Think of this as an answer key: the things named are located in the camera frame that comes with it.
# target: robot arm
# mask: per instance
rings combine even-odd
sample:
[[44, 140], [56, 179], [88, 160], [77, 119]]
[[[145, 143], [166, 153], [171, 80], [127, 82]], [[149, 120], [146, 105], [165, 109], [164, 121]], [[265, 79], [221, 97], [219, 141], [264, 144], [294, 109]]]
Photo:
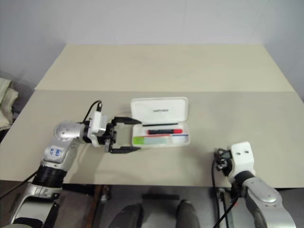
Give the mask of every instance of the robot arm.
[[113, 148], [116, 142], [116, 123], [140, 124], [128, 117], [115, 117], [107, 124], [98, 103], [90, 121], [75, 123], [63, 121], [54, 128], [54, 136], [44, 151], [39, 169], [15, 208], [11, 225], [7, 228], [51, 228], [56, 221], [59, 205], [54, 201], [62, 191], [64, 177], [71, 168], [81, 143], [91, 143], [95, 147], [105, 144], [105, 151], [127, 153], [138, 147]]
[[230, 151], [215, 154], [217, 169], [228, 176], [232, 188], [240, 191], [257, 228], [295, 228], [295, 223], [283, 207], [282, 197], [262, 179], [255, 177], [254, 157], [248, 142], [231, 146]]

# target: silver robot arm segment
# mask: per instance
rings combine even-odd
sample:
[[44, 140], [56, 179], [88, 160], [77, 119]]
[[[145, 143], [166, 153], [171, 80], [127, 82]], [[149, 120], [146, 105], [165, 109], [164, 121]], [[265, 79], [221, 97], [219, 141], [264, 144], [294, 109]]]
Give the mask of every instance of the silver robot arm segment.
[[295, 223], [283, 207], [280, 193], [255, 177], [254, 157], [249, 142], [231, 146], [229, 153], [215, 154], [217, 169], [228, 176], [232, 188], [240, 191], [257, 228], [295, 228]]
[[38, 172], [15, 209], [11, 224], [52, 227], [59, 205], [54, 202], [62, 191], [63, 179], [73, 164], [85, 125], [64, 121], [54, 129], [54, 136], [44, 151]]

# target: white wall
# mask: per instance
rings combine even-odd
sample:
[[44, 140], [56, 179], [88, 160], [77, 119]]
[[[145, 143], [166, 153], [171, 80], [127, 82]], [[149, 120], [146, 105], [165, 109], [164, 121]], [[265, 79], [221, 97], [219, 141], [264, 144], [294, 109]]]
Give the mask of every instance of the white wall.
[[0, 70], [23, 100], [65, 43], [262, 43], [304, 98], [303, 0], [0, 0]]

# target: red marker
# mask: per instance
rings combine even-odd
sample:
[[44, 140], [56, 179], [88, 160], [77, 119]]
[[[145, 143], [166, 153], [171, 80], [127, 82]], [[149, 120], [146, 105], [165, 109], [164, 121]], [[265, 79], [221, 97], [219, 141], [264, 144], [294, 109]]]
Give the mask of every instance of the red marker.
[[182, 129], [160, 129], [160, 130], [148, 130], [148, 134], [180, 134]]

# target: floor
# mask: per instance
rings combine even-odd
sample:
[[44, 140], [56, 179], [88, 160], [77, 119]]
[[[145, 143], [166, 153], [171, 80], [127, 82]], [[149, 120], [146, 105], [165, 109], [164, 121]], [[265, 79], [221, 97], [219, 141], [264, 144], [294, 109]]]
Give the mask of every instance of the floor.
[[[14, 181], [0, 181], [0, 191], [5, 192], [14, 186]], [[0, 227], [7, 225], [15, 202], [24, 187], [15, 190], [0, 201]], [[298, 228], [304, 227], [304, 189], [280, 191], [285, 208], [294, 218]], [[199, 187], [160, 187], [160, 186], [112, 186], [111, 200], [100, 206], [96, 212], [94, 228], [106, 228], [114, 216], [124, 207], [142, 203], [144, 223], [142, 228], [175, 227], [175, 212], [180, 200], [188, 199], [194, 205], [202, 228], [214, 225], [214, 203], [210, 189]], [[60, 198], [60, 211], [56, 228], [84, 228], [92, 197], [64, 190]], [[241, 199], [232, 211], [234, 228], [254, 228], [253, 219], [245, 209]]]

